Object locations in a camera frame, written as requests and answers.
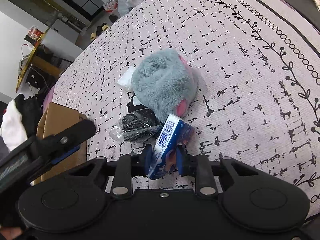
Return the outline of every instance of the person's hand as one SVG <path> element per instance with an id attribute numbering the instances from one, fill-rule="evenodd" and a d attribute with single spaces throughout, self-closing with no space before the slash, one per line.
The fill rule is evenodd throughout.
<path id="1" fill-rule="evenodd" d="M 22 234 L 21 228 L 0 228 L 0 234 L 6 240 L 13 240 Z"/>

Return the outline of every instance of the pink plush ear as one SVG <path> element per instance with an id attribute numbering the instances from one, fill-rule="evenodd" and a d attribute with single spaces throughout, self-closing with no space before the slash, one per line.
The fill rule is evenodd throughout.
<path id="1" fill-rule="evenodd" d="M 181 100 L 180 104 L 177 106 L 177 116 L 182 117 L 187 110 L 187 102 L 185 99 Z"/>
<path id="2" fill-rule="evenodd" d="M 181 55 L 179 55 L 179 58 L 182 62 L 182 64 L 184 65 L 184 67 L 186 68 L 186 70 L 188 71 L 189 77 L 191 78 L 192 83 L 194 82 L 193 80 L 193 73 L 191 71 L 191 67 L 189 66 L 189 64 L 185 61 L 185 59 L 183 57 L 181 57 Z"/>

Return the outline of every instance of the pink cloth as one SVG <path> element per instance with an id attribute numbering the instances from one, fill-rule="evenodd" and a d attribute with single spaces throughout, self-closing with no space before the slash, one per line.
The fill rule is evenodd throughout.
<path id="1" fill-rule="evenodd" d="M 52 102 L 53 93 L 54 93 L 54 86 L 50 89 L 49 93 L 47 94 L 47 96 L 43 101 L 43 108 L 42 108 L 43 113 L 47 110 L 49 103 Z"/>

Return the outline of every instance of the white cloth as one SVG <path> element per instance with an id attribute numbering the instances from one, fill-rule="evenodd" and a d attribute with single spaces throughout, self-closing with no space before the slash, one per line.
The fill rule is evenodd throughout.
<path id="1" fill-rule="evenodd" d="M 12 151 L 28 139 L 26 130 L 22 124 L 22 114 L 16 108 L 14 100 L 9 102 L 7 111 L 2 117 L 0 136 L 3 138 L 9 151 Z"/>

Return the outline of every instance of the clear plastic bag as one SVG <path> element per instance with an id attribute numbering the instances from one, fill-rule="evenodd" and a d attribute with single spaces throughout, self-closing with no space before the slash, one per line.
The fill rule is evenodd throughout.
<path id="1" fill-rule="evenodd" d="M 118 8 L 117 0 L 109 0 L 103 5 L 103 8 L 106 12 L 112 13 L 114 10 Z"/>
<path id="2" fill-rule="evenodd" d="M 140 109 L 121 117 L 110 130 L 109 136 L 119 142 L 143 143 L 156 136 L 162 125 L 149 108 Z"/>

